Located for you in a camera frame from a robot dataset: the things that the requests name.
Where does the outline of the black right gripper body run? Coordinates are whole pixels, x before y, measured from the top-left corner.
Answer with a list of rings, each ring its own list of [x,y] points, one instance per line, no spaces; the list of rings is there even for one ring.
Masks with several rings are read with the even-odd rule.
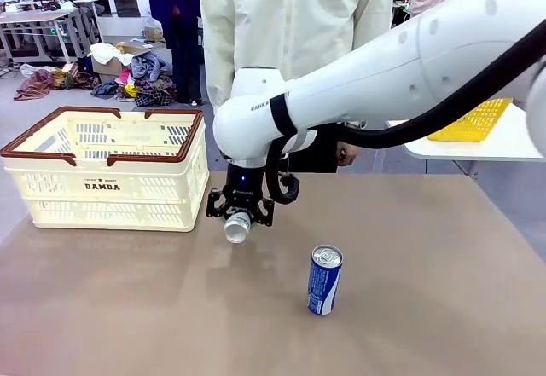
[[[255,215],[263,199],[264,167],[245,168],[228,163],[223,195],[227,204]]]

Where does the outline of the person's left hand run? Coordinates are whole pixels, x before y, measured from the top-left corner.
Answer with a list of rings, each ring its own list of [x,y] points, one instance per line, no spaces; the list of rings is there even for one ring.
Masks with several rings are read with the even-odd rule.
[[[345,142],[338,142],[336,156],[339,167],[350,166],[357,159],[360,148]]]

